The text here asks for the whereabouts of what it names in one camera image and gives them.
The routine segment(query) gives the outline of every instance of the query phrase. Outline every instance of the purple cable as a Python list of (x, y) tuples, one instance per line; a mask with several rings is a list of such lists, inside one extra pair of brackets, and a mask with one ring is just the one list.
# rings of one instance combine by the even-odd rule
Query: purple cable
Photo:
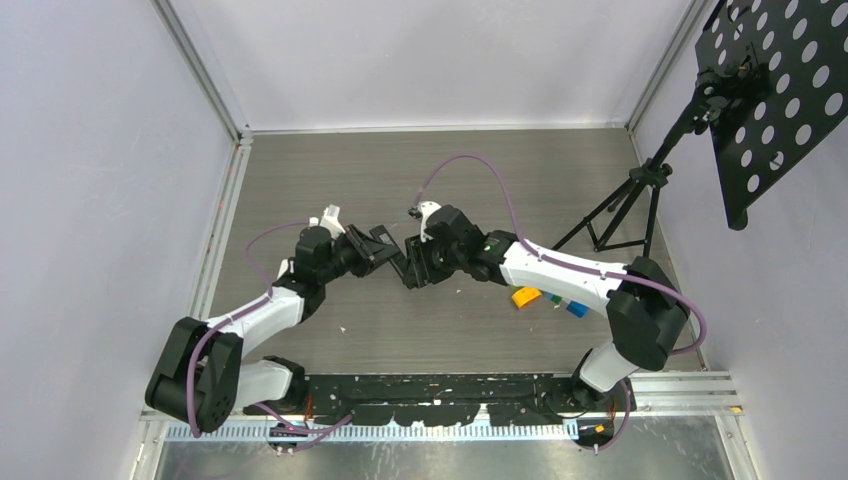
[(331, 426), (325, 427), (325, 428), (299, 427), (299, 426), (291, 423), (290, 421), (286, 420), (285, 418), (283, 418), (282, 415), (275, 412), (273, 409), (271, 409), (271, 407), (269, 407), (268, 405), (265, 405), (264, 403), (254, 403), (253, 406), (259, 408), (260, 410), (264, 411), (268, 415), (271, 415), (272, 417), (276, 418), (278, 422), (285, 425), (286, 428), (279, 428), (279, 430), (281, 430), (281, 431), (302, 433), (302, 434), (315, 434), (315, 433), (325, 433), (325, 432), (326, 433), (333, 433), (334, 431), (338, 430), (339, 427), (348, 423), (348, 422), (344, 422), (344, 423), (339, 422), (335, 425), (331, 425)]
[(254, 303), (253, 305), (246, 307), (238, 312), (228, 316), (224, 320), (216, 323), (209, 330), (200, 337), (200, 341), (197, 342), (197, 346), (194, 347), (194, 350), (191, 352), (191, 357), (188, 361), (188, 373), (186, 376), (186, 414), (188, 416), (188, 424), (191, 427), (191, 434), (194, 438), (200, 438), (201, 432), (200, 429), (197, 428), (197, 413), (195, 412), (194, 406), (194, 373), (197, 371), (197, 362), (200, 360), (200, 352), (203, 350), (203, 347), (206, 346), (206, 343), (212, 338), (213, 335), (218, 333), (219, 330), (226, 327), (227, 325), (235, 322), (239, 318), (256, 311), (261, 308), (263, 305), (271, 301), (271, 296), (273, 295), (273, 286), (271, 279), (268, 278), (268, 274), (265, 273), (265, 270), (253, 260), (253, 257), (250, 256), (250, 249), (253, 247), (253, 244), (256, 243), (257, 240), (268, 235), (271, 232), (276, 232), (277, 230), (282, 230), (287, 227), (295, 227), (295, 226), (303, 226), (309, 225), (309, 222), (289, 222), (284, 223), (282, 225), (277, 225), (276, 227), (269, 228), (259, 235), (255, 236), (253, 240), (249, 241), (247, 245), (244, 247), (244, 255), (247, 257), (247, 262), (250, 264), (250, 267), (262, 277), (262, 280), (265, 282), (265, 286), (268, 288), (267, 295), (262, 297), (262, 300)]
[[(507, 188), (506, 182), (504, 181), (503, 176), (500, 174), (500, 172), (498, 172), (497, 168), (495, 168), (495, 166), (492, 164), (492, 162), (490, 162), (489, 160), (486, 160), (483, 157), (479, 157), (477, 155), (462, 154), (462, 155), (456, 155), (454, 157), (448, 158), (447, 160), (443, 161), (441, 164), (439, 164), (438, 167), (435, 168), (435, 170), (433, 170), (432, 173), (430, 173), (430, 176), (427, 177), (427, 180), (425, 180), (424, 184), (421, 185), (421, 188), (418, 189), (418, 194), (415, 196), (415, 202), (413, 204), (413, 208), (416, 208), (416, 209), (418, 208), (418, 205), (421, 203), (421, 197), (424, 196), (424, 192), (427, 190), (427, 186), (430, 185), (430, 182), (433, 181), (433, 178), (436, 176), (436, 174), (439, 173), (439, 171), (442, 168), (444, 168), (445, 166), (447, 166), (449, 163), (451, 163), (455, 160), (459, 160), (460, 158), (471, 158), (471, 159), (480, 161), (484, 165), (489, 167), (489, 170), (491, 170), (492, 173), (495, 175), (495, 177), (498, 180), (498, 183), (501, 186), (501, 190), (503, 191), (504, 200), (506, 200), (506, 207), (509, 210), (509, 217), (512, 220), (512, 227), (515, 229), (515, 235), (518, 237), (518, 241), (521, 242), (521, 245), (525, 249), (527, 249), (528, 252), (533, 253), (534, 255), (536, 255), (537, 258), (539, 258), (541, 260), (544, 260), (548, 263), (552, 263), (554, 265), (558, 265), (560, 267), (565, 267), (565, 268), (568, 268), (570, 270), (585, 273), (585, 274), (588, 274), (588, 275), (595, 275), (595, 276), (598, 276), (598, 277), (601, 277), (601, 276), (604, 275), (604, 273), (601, 272), (598, 269), (590, 268), (590, 267), (584, 267), (582, 265), (575, 265), (573, 263), (569, 263), (569, 262), (560, 260), (558, 258), (549, 257), (549, 256), (539, 252), (535, 248), (533, 248), (533, 246), (530, 245), (527, 242), (527, 240), (524, 238), (524, 234), (521, 232), (521, 226), (518, 224), (518, 216), (515, 214), (515, 206), (512, 203), (512, 196), (509, 193), (509, 188)], [(649, 288), (653, 288), (653, 289), (655, 289), (655, 290), (657, 290), (661, 293), (664, 293), (664, 294), (674, 298), (675, 300), (682, 303), (683, 305), (686, 305), (686, 307), (688, 307), (689, 310), (691, 310), (692, 313), (695, 314), (695, 317), (698, 319), (698, 326), (699, 326), (699, 330), (700, 330), (698, 332), (698, 338), (695, 339), (695, 341), (692, 343), (692, 345), (689, 345), (689, 346), (683, 347), (683, 348), (678, 348), (676, 350), (672, 350), (671, 351), (672, 355), (679, 355), (681, 353), (693, 352), (693, 351), (697, 350), (698, 347), (700, 347), (704, 343), (704, 340), (707, 338), (707, 323), (706, 323), (706, 320), (704, 319), (703, 312), (701, 312), (701, 309), (699, 309), (698, 306), (695, 305), (694, 302), (692, 302), (691, 300), (689, 300), (685, 296), (681, 295), (679, 292), (677, 292), (674, 289), (668, 288), (665, 285), (662, 285), (660, 283), (657, 283), (657, 282), (654, 282), (654, 281), (651, 281), (651, 280), (647, 280), (647, 279), (644, 279), (644, 278), (641, 278), (641, 277), (636, 277), (636, 276), (633, 276), (633, 275), (627, 275), (627, 274), (617, 273), (617, 272), (607, 272), (606, 276), (610, 277), (610, 278), (615, 278), (617, 280), (623, 280), (623, 281), (627, 281), (627, 282), (631, 282), (631, 283), (638, 283), (639, 285), (643, 285), (643, 286), (646, 286), (646, 287), (649, 287)]]

